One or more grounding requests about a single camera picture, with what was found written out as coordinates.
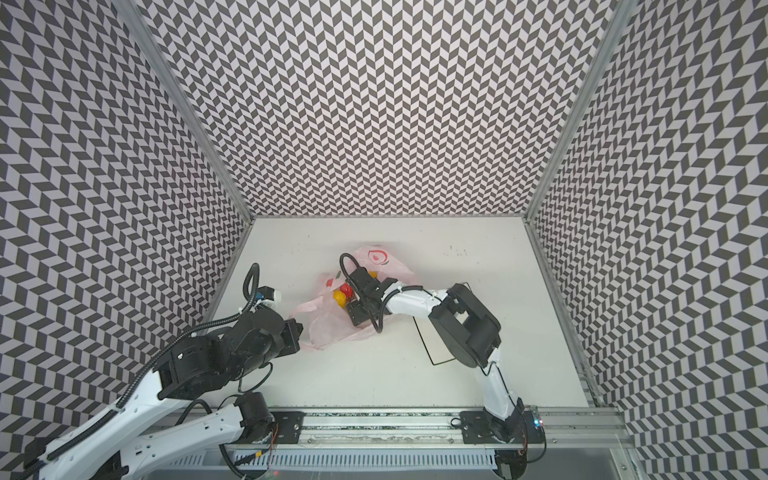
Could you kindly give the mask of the aluminium rail frame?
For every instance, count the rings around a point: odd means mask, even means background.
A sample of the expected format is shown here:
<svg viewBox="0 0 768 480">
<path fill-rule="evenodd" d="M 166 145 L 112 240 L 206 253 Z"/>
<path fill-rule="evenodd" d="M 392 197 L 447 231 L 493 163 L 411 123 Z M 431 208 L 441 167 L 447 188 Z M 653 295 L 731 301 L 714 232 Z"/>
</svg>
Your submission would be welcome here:
<svg viewBox="0 0 768 480">
<path fill-rule="evenodd" d="M 297 444 L 235 444 L 191 453 L 170 472 L 225 471 L 228 463 L 263 478 L 288 472 L 462 471 L 501 479 L 642 479 L 645 473 L 620 414 L 597 407 L 528 407 L 543 421 L 543 445 L 464 444 L 457 408 L 303 408 Z"/>
</svg>

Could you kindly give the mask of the pink plastic bag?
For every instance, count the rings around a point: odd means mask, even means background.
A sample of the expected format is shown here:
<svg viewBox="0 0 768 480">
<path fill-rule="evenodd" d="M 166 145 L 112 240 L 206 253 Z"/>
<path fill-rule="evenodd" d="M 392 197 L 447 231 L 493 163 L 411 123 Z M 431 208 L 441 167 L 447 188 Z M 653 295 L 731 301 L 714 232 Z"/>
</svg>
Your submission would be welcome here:
<svg viewBox="0 0 768 480">
<path fill-rule="evenodd" d="M 384 246 L 362 246 L 351 255 L 377 280 L 395 278 L 405 284 L 416 284 L 415 274 Z M 339 342 L 363 340 L 375 334 L 369 320 L 353 324 L 348 308 L 360 297 L 339 268 L 320 277 L 314 295 L 290 314 L 303 326 L 302 351 L 320 351 Z"/>
</svg>

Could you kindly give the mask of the yellow fake pear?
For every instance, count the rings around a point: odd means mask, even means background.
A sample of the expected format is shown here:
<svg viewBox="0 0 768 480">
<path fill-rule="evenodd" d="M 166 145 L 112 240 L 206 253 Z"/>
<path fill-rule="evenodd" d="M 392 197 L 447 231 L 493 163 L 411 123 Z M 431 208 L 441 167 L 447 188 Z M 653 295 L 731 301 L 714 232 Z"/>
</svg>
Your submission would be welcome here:
<svg viewBox="0 0 768 480">
<path fill-rule="evenodd" d="M 338 304 L 340 308 L 344 308 L 347 304 L 347 296 L 345 293 L 343 293 L 340 290 L 335 290 L 333 292 L 333 299 Z"/>
</svg>

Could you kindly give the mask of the white square mat black border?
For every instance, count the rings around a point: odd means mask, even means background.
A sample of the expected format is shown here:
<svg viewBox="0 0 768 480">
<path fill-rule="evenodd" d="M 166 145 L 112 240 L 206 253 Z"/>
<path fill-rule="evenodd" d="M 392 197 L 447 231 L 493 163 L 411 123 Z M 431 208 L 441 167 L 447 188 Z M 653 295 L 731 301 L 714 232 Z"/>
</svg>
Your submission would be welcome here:
<svg viewBox="0 0 768 480">
<path fill-rule="evenodd" d="M 427 358 L 433 366 L 440 366 L 455 361 L 455 356 L 449 351 L 430 320 L 414 317 L 413 322 L 426 351 Z"/>
</svg>

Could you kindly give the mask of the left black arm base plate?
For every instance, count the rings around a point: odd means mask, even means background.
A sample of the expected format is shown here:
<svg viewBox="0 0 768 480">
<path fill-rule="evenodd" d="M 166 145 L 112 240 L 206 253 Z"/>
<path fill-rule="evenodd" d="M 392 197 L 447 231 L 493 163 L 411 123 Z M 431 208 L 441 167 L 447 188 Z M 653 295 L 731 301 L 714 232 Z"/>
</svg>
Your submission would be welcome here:
<svg viewBox="0 0 768 480">
<path fill-rule="evenodd" d="M 306 414 L 299 410 L 277 411 L 246 419 L 238 444 L 297 444 Z"/>
</svg>

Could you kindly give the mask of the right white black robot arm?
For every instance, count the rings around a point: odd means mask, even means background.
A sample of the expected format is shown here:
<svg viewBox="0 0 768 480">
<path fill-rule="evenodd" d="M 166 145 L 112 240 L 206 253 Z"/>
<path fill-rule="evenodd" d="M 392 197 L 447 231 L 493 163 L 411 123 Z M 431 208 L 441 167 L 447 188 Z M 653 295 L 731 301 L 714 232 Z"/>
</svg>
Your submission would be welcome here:
<svg viewBox="0 0 768 480">
<path fill-rule="evenodd" d="M 500 367 L 501 324 L 469 287 L 429 290 L 395 278 L 379 280 L 364 267 L 343 276 L 354 293 L 346 310 L 355 326 L 369 322 L 381 333 L 387 315 L 427 318 L 452 357 L 475 371 L 493 437 L 509 443 L 527 435 L 524 402 Z"/>
</svg>

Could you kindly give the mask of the red fake apple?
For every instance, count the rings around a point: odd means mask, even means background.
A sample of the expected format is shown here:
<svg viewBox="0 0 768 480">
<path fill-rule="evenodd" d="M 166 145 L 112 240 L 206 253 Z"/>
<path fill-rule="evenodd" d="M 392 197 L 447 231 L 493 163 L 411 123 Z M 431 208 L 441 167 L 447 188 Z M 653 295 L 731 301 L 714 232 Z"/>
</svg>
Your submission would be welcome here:
<svg viewBox="0 0 768 480">
<path fill-rule="evenodd" d="M 346 296 L 348 299 L 353 299 L 353 298 L 355 297 L 355 292 L 354 292 L 353 288 L 352 288 L 350 285 L 348 285 L 347 283 L 344 283 L 344 284 L 342 284 L 342 285 L 340 286 L 339 290 L 340 290 L 342 293 L 344 293 L 344 294 L 345 294 L 345 296 Z"/>
</svg>

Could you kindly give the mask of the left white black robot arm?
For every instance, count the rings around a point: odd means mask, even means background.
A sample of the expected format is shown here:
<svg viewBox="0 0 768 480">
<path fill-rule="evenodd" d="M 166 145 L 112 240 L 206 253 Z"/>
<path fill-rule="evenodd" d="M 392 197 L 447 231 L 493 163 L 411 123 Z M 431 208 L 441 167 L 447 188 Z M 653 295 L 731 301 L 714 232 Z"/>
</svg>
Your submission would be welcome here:
<svg viewBox="0 0 768 480">
<path fill-rule="evenodd" d="M 202 449 L 277 440 L 279 423 L 256 389 L 233 404 L 155 433 L 180 410 L 188 416 L 204 394 L 240 381 L 300 349 L 302 324 L 270 308 L 239 316 L 231 328 L 186 336 L 169 347 L 117 402 L 58 438 L 31 442 L 23 479 L 140 479 Z"/>
</svg>

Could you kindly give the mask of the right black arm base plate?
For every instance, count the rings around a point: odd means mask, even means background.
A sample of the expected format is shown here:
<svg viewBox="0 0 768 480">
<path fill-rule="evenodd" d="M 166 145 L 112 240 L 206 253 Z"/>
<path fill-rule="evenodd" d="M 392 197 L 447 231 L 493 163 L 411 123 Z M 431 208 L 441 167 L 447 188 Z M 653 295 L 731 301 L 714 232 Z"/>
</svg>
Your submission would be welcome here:
<svg viewBox="0 0 768 480">
<path fill-rule="evenodd" d="M 461 411 L 451 420 L 451 426 L 460 430 L 464 444 L 543 445 L 546 442 L 543 421 L 530 410 L 525 410 L 514 426 L 484 410 Z"/>
</svg>

